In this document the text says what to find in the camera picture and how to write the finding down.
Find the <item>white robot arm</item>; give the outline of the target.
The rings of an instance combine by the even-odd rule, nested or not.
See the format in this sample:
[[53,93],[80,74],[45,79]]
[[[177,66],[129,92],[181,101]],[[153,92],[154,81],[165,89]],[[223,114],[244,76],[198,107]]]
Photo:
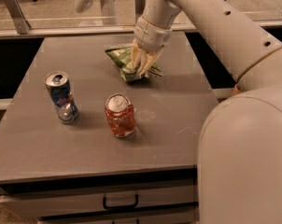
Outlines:
[[236,82],[201,130],[200,224],[282,224],[282,42],[224,0],[147,0],[130,70],[158,60],[179,12]]

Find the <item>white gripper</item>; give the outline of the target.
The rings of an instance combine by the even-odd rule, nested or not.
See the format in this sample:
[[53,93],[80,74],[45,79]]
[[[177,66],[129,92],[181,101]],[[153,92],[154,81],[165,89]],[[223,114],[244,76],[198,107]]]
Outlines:
[[131,61],[125,66],[127,73],[143,76],[158,61],[161,48],[170,39],[172,24],[172,17],[159,23],[152,23],[143,16],[138,18],[131,45]]

